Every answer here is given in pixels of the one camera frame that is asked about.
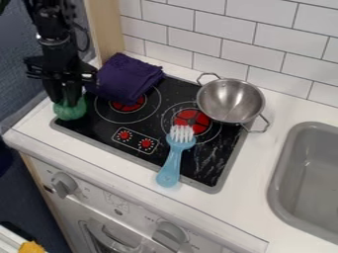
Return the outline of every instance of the stainless steel bowl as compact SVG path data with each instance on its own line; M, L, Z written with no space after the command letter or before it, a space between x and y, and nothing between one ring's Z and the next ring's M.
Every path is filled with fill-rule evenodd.
M218 79L202 85L201 78L205 75L214 75ZM197 95L197 104L211 119L226 124L243 125L250 132L264 132L270 126L261 115L265 98L256 86L237 79L222 79L214 73L202 74L198 83L202 88ZM263 118L267 126L263 130L249 130L244 124L253 122L258 116Z

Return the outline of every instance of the white bristles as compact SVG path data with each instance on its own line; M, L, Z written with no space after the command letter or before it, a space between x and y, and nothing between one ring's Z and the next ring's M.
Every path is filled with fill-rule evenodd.
M190 142L193 140L194 130L191 126L171 126L170 137L176 142Z

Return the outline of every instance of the red burner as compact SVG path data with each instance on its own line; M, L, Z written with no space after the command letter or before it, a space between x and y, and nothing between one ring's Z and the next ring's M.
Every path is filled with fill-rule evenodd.
M145 96L143 95L142 97L140 97L136 104L133 106L126 106L123 105L121 103L118 102L110 102L112 108L114 108L116 111L118 112L122 112L122 113L132 113L135 112L137 110L139 110L140 108L142 108L145 104Z
M127 132L127 131L122 131L122 132L119 134L119 136L120 136L121 139L129 139L130 133Z
M145 138L141 141L141 146L144 148L149 148L151 146L152 142L150 139Z
M174 124L192 126L195 134L202 134L209 129L211 119L199 110L189 109L179 112L174 118Z

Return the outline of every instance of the green object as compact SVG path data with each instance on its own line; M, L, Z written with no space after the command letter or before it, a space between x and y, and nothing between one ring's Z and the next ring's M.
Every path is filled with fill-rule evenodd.
M72 121L82 118L87 113L87 104L82 96L75 107L69 107L68 102L63 100L53 106L55 114L63 121Z

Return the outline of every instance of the brush handle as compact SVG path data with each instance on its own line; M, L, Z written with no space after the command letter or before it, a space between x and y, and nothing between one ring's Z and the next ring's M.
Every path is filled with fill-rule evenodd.
M170 188L177 184L180 179L181 158L183 148L171 146L168 158L160 172L157 174L156 182L162 187Z

